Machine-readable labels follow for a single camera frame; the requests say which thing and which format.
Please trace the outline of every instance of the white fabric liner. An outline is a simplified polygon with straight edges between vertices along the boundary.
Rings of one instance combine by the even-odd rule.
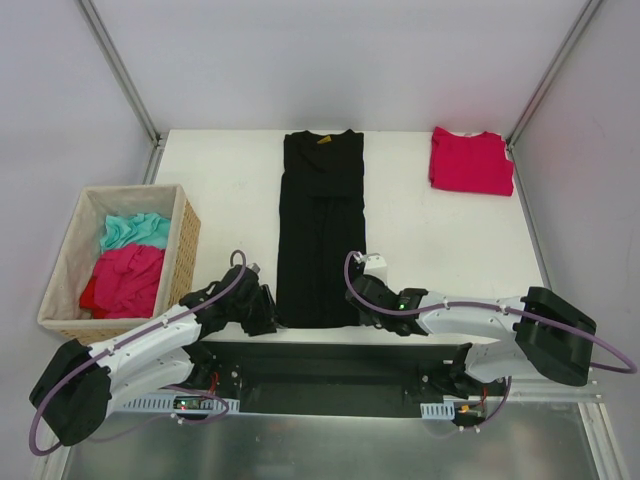
[[[186,196],[180,185],[84,188],[42,300],[38,323],[53,329],[131,328],[145,320],[92,319],[91,314],[78,305],[100,257],[100,237],[106,233],[107,215],[158,213],[171,220],[153,317],[163,313],[168,307],[185,204]]]

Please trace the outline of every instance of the pink cloth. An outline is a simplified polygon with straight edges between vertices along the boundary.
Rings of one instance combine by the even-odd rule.
[[[93,269],[94,301],[105,318],[150,318],[156,302],[164,250],[129,244],[108,250]]]

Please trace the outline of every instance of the clothes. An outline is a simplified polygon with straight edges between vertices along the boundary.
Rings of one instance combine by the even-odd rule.
[[[343,265],[366,251],[364,135],[286,135],[280,190],[276,304],[286,326],[358,325],[345,300]]]
[[[107,215],[105,226],[107,233],[100,239],[102,253],[130,243],[167,248],[171,222],[157,213],[139,213],[132,217]]]
[[[453,135],[436,127],[431,138],[429,180],[433,188],[454,192],[513,194],[513,163],[500,135]]]
[[[81,296],[80,306],[102,318],[150,318],[160,284],[164,250],[129,244],[103,253]]]

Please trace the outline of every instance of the white wall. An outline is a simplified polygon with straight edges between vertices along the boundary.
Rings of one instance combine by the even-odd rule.
[[[552,284],[640,362],[640,2],[609,0],[516,145]],[[598,355],[611,360],[608,356]],[[640,378],[601,373],[632,478]]]
[[[0,478],[19,480],[60,343],[36,313],[79,190],[139,182],[150,146],[74,2],[6,3],[0,45]]]
[[[170,128],[508,133],[585,0],[97,0]]]

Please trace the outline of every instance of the folded clothing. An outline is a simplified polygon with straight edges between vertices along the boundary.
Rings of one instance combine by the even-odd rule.
[[[495,133],[461,137],[436,127],[431,138],[431,185],[454,192],[511,196],[513,163],[505,147]]]
[[[107,215],[107,233],[100,239],[100,249],[126,247],[131,243],[167,248],[171,222],[157,213],[138,213],[132,217]]]
[[[160,284],[164,250],[129,244],[103,253],[80,297],[94,318],[150,318]]]

